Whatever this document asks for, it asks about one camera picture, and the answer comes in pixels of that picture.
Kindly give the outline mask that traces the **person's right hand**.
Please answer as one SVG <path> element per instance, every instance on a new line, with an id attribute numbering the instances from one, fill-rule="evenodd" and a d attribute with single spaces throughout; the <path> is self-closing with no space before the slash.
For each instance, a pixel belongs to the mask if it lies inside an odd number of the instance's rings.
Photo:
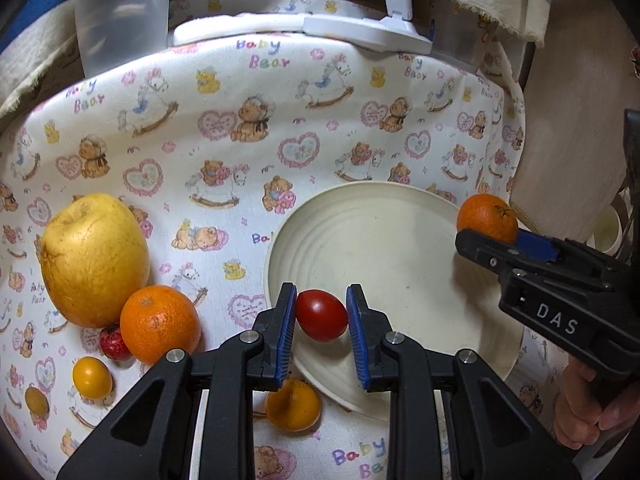
<path id="1" fill-rule="evenodd" d="M 568 358 L 555 403 L 553 428 L 559 444 L 579 450 L 597 442 L 602 431 L 631 427 L 639 417 L 639 386 L 623 391 L 605 408 L 592 396 L 597 373 L 574 356 Z"/>

